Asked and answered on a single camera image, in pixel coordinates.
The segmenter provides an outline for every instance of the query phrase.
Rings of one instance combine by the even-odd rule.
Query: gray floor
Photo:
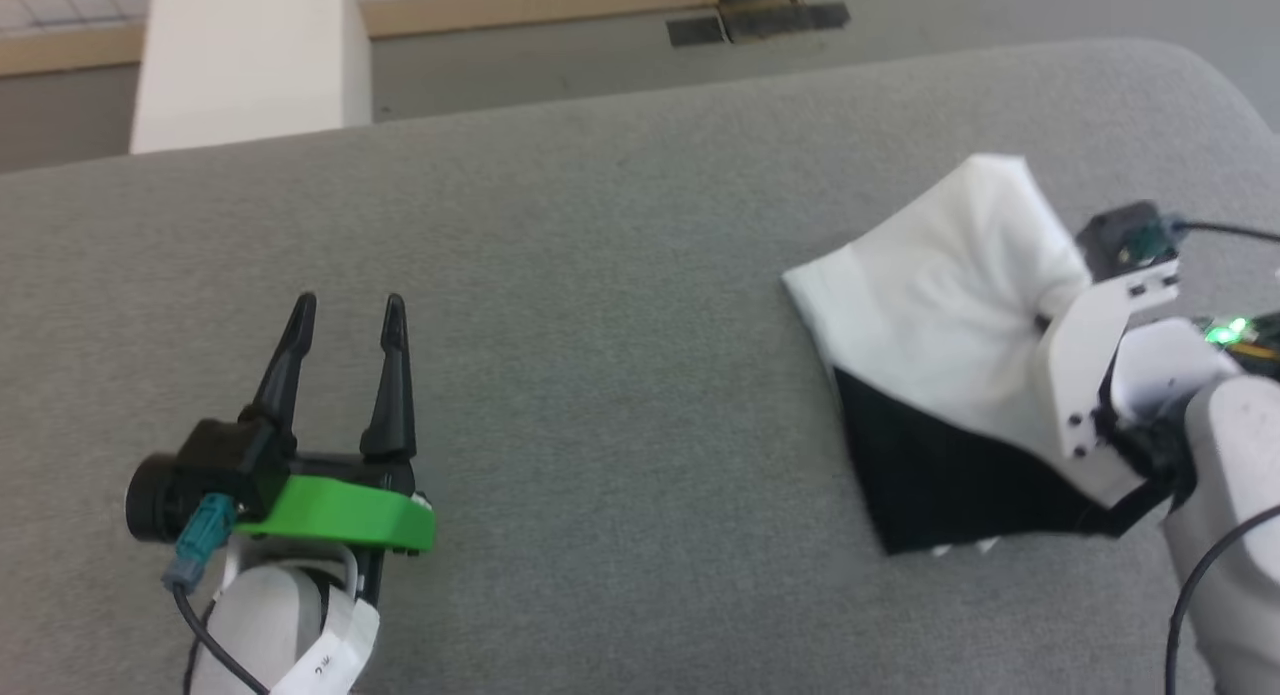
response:
[[[1207,58],[1280,127],[1280,0],[842,0],[846,29],[672,49],[671,13],[385,40],[379,120],[1001,44],[1137,35]],[[137,69],[0,81],[0,172],[123,154]],[[1158,88],[1161,83],[1152,83]]]

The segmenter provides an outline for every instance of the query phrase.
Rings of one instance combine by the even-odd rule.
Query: black cable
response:
[[[1275,506],[1257,513],[1256,516],[1248,518],[1247,521],[1236,525],[1230,532],[1222,536],[1221,540],[1213,543],[1212,548],[1204,553],[1201,562],[1196,563],[1196,570],[1187,576],[1187,582],[1183,584],[1181,593],[1178,594],[1178,604],[1174,605],[1174,614],[1169,618],[1169,643],[1165,646],[1165,695],[1174,695],[1178,680],[1178,641],[1183,630],[1183,618],[1187,617],[1187,608],[1192,604],[1192,593],[1196,591],[1196,586],[1199,585],[1204,573],[1208,572],[1208,567],[1222,554],[1224,550],[1235,544],[1235,540],[1243,538],[1248,531],[1253,530],[1267,522],[1271,518],[1280,516],[1280,506]]]
[[[257,681],[244,667],[236,662],[236,658],[230,657],[228,650],[223,650],[223,646],[214,640],[214,636],[209,634],[209,628],[205,627],[200,618],[196,617],[195,611],[191,609],[191,600],[187,599],[187,593],[182,587],[173,589],[173,600],[178,603],[178,612],[182,613],[182,619],[187,621],[187,626],[191,631],[196,634],[196,639],[201,641],[202,645],[209,650],[211,655],[218,658],[219,663],[223,663],[232,675],[238,677],[241,682],[248,686],[255,695],[269,695],[268,690],[261,682]]]
[[[1267,241],[1268,243],[1280,243],[1280,233],[1270,233],[1270,230],[1258,230],[1256,229],[1256,227],[1222,225],[1219,224],[1219,221],[1183,220],[1183,221],[1176,221],[1174,229],[1201,230],[1201,233],[1224,233],[1226,236],[1242,236],[1242,238],[1253,238],[1257,241]]]

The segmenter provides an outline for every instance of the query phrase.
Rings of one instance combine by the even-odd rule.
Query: white tag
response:
[[[329,589],[329,614],[324,632],[293,664],[275,687],[274,695],[347,695],[365,669],[378,639],[379,613],[365,600],[352,600],[335,587]]]

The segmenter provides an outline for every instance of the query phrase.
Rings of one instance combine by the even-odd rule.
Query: white cloth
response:
[[[1142,484],[1129,467],[1097,477],[1101,463],[1064,458],[1032,388],[1037,316],[1061,315],[1092,275],[1023,157],[969,157],[783,282],[828,366],[1036,454],[1106,507]]]

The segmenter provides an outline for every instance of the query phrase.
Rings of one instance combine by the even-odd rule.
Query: white pillar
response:
[[[356,0],[151,0],[133,154],[370,122]]]

